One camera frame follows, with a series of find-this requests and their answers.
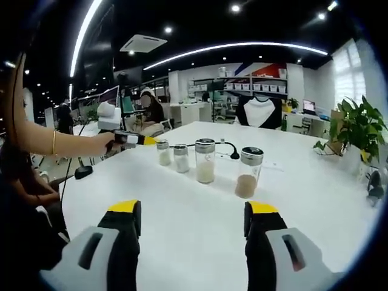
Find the plant pot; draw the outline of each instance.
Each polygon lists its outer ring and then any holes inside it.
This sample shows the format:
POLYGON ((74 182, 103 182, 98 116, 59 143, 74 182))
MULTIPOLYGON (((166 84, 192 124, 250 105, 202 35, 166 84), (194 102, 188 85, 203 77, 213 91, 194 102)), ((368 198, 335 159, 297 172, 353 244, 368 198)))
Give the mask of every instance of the plant pot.
POLYGON ((347 147, 347 150, 340 161, 340 167, 350 173, 351 175, 357 175, 360 171, 361 164, 361 150, 354 145, 347 147))

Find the desk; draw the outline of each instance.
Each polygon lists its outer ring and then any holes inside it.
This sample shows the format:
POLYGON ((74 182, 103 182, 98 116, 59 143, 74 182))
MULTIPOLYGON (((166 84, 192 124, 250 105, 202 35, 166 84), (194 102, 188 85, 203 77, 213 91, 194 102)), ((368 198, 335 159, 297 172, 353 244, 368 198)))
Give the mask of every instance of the desk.
POLYGON ((212 106, 209 102, 171 103, 170 109, 172 118, 178 122, 181 121, 182 125, 187 125, 194 121, 212 121, 212 106))
POLYGON ((319 116, 303 113, 292 113, 292 112, 282 112, 282 115, 287 115, 287 131, 290 131, 289 128, 292 128, 293 125, 301 126, 302 119, 307 118, 311 119, 311 127, 309 135, 316 137, 323 137, 324 130, 330 130, 330 121, 323 120, 319 116))
MULTIPOLYGON (((253 200, 275 206, 288 227, 297 227, 322 251, 324 263, 344 271, 374 227, 378 209, 355 178, 318 156, 318 138, 240 125, 193 122, 167 132, 170 144, 213 138, 264 151, 264 165, 253 200)), ((158 164, 155 147, 138 146, 94 166, 82 180, 67 181, 63 213, 74 238, 95 226, 114 203, 142 202, 139 290, 225 290, 247 288, 243 218, 245 200, 234 195, 239 161, 228 145, 216 146, 216 179, 194 179, 195 169, 178 174, 158 164)), ((195 154, 189 151, 190 166, 195 154)))

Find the led light strip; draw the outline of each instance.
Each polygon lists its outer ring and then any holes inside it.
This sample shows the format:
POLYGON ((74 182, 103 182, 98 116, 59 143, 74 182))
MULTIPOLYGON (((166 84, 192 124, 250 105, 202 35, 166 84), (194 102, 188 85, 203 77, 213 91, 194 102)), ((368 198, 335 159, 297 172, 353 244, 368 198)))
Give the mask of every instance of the led light strip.
MULTIPOLYGON (((103 0, 94 0, 91 4, 89 11, 87 12, 84 22, 82 23, 81 29, 79 30, 77 42, 75 44, 74 53, 73 53, 73 59, 72 59, 72 66, 70 68, 70 77, 74 77, 75 75, 75 68, 77 66, 77 60, 79 55, 79 50, 81 49, 82 42, 84 40, 87 28, 89 27, 90 21, 92 21, 93 16, 95 15, 98 7, 102 3, 103 0)), ((69 85, 69 100, 70 100, 70 107, 72 105, 72 92, 73 92, 73 86, 69 85)))
POLYGON ((144 68, 143 70, 146 71, 146 70, 154 68, 158 65, 173 61, 174 59, 180 59, 180 58, 183 58, 185 56, 195 55, 196 53, 207 52, 209 50, 225 49, 227 47, 243 47, 246 45, 273 45, 276 47, 290 47, 292 49, 308 50, 308 51, 313 52, 313 53, 318 53, 320 55, 327 56, 327 52, 324 52, 322 50, 317 50, 317 49, 311 48, 311 47, 304 47, 302 45, 297 45, 297 44, 282 44, 280 42, 238 42, 236 44, 223 44, 223 45, 216 45, 213 47, 205 47, 205 48, 201 48, 199 50, 193 50, 191 52, 183 53, 181 55, 177 55, 177 56, 173 56, 173 57, 168 58, 168 59, 164 59, 163 61, 157 62, 155 64, 152 64, 152 65, 144 68))

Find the window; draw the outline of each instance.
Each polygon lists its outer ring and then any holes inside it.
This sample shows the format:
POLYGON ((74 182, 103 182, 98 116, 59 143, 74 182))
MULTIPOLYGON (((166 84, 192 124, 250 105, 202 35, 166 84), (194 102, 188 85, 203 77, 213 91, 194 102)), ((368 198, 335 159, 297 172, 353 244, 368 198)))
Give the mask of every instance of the window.
POLYGON ((361 60, 354 40, 348 41, 333 54, 335 109, 346 97, 357 104, 362 102, 366 94, 364 74, 361 69, 361 60))

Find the person's arm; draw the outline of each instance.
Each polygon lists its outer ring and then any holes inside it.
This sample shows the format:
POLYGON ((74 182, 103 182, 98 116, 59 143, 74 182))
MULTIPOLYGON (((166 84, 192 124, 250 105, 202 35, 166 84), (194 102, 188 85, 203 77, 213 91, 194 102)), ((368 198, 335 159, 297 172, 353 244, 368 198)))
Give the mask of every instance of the person's arm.
MULTIPOLYGON (((25 117, 22 83, 24 61, 25 55, 13 69, 2 104, 7 134, 14 145, 18 145, 26 152, 52 155, 54 130, 27 121, 25 117)), ((105 153, 106 144, 115 139, 115 135, 110 132, 92 138, 59 132, 55 135, 55 154, 59 156, 98 156, 105 153)))
POLYGON ((14 180, 11 182, 11 185, 15 188, 16 192, 23 197, 24 200, 27 201, 30 205, 37 207, 37 206, 47 206, 53 202, 59 201, 59 194, 58 193, 52 193, 52 194, 46 194, 46 195, 29 195, 22 183, 20 183, 20 180, 14 180))
POLYGON ((40 175, 40 173, 37 171, 37 170, 34 170, 34 177, 35 177, 35 181, 43 186, 45 189, 47 189, 50 193, 56 193, 56 191, 54 189, 51 188, 51 186, 45 181, 45 179, 43 179, 40 175))

